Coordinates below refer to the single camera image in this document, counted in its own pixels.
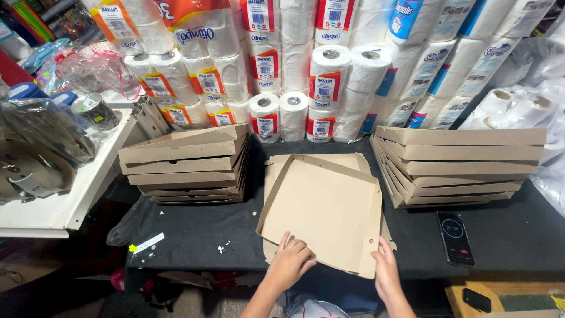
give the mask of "black phone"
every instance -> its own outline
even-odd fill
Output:
[[[472,291],[469,288],[463,289],[463,302],[478,311],[490,312],[492,310],[490,298]]]
[[[451,265],[474,268],[475,260],[461,219],[453,213],[440,211],[437,212],[437,219],[440,223],[447,262]]]

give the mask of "black table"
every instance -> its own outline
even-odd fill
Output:
[[[368,137],[352,144],[252,143],[245,202],[228,205],[178,206],[149,204],[142,212],[134,244],[164,233],[165,239],[128,254],[127,285],[163,270],[266,270],[262,238],[255,233],[263,207],[264,165],[277,154],[362,153],[379,178],[383,211],[403,279],[466,276],[468,268],[449,265],[434,208],[395,210]],[[443,208],[460,214],[480,271],[561,272],[565,251],[565,218],[528,180],[511,200]],[[224,247],[222,253],[218,247]]]

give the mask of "hand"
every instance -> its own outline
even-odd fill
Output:
[[[377,260],[375,287],[380,298],[388,303],[389,300],[402,293],[400,279],[398,278],[398,268],[392,249],[383,237],[379,237],[379,251],[371,252]]]
[[[316,265],[314,254],[306,247],[304,241],[293,239],[286,245],[289,235],[290,231],[286,231],[282,237],[277,255],[262,283],[279,295],[291,288],[304,273]]]

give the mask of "phone screen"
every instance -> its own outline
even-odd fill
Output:
[[[447,262],[453,265],[475,267],[467,232],[461,219],[452,213],[437,212]]]

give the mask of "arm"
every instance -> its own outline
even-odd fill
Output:
[[[259,284],[240,318],[268,317],[277,298],[316,265],[314,254],[304,241],[295,239],[286,245],[289,235],[289,231],[284,234],[263,282]]]
[[[377,260],[375,287],[386,306],[390,318],[416,318],[414,311],[400,287],[398,268],[392,249],[383,237],[379,238],[379,251],[371,252]]]

